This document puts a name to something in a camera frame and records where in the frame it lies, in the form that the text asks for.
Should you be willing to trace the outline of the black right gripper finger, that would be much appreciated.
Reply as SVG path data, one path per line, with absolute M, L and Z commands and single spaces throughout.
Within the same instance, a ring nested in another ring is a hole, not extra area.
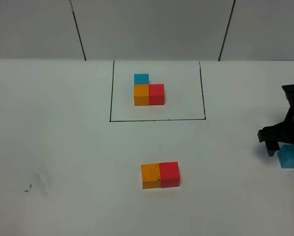
M 283 121 L 273 126 L 267 126 L 258 131 L 259 142 L 265 142 L 268 156 L 273 156 L 280 149 L 279 142 L 289 141 L 286 135 L 286 123 Z

